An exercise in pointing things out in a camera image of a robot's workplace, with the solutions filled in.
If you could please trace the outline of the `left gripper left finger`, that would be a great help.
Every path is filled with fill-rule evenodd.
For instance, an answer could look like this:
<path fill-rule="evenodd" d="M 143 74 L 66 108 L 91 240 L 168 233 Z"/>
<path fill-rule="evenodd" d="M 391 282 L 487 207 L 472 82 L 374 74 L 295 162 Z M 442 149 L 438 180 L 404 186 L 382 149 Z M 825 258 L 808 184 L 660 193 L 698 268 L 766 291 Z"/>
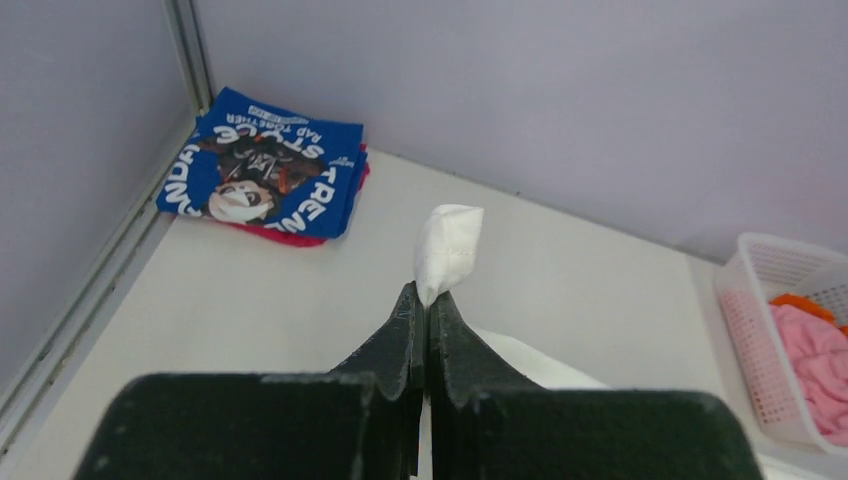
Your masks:
<path fill-rule="evenodd" d="M 155 373 L 111 401 L 78 479 L 409 479 L 418 472 L 423 310 L 388 318 L 325 373 Z"/>

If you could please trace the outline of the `white printed t-shirt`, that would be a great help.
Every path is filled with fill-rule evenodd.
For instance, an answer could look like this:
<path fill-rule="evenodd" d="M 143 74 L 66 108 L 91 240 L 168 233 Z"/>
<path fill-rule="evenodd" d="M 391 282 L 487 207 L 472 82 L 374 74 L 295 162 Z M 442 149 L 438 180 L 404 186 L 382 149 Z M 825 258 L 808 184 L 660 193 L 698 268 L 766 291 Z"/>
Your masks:
<path fill-rule="evenodd" d="M 473 270 L 479 207 L 447 204 L 425 221 L 414 254 L 428 315 Z M 497 354 L 542 387 L 705 392 L 736 416 L 759 479 L 843 479 L 847 462 L 766 439 L 739 403 L 741 374 L 727 339 L 716 339 L 711 266 L 618 233 L 567 222 L 571 246 L 538 238 L 508 248 L 508 272 L 480 290 L 464 321 Z"/>

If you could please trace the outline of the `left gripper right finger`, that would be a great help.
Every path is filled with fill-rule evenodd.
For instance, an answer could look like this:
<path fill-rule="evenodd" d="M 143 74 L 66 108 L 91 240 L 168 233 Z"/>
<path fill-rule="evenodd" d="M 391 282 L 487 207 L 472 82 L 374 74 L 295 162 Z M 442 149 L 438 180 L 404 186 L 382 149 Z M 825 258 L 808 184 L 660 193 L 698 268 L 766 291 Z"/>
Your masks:
<path fill-rule="evenodd" d="M 463 320 L 429 309 L 437 479 L 759 479 L 743 428 L 697 391 L 542 387 Z"/>

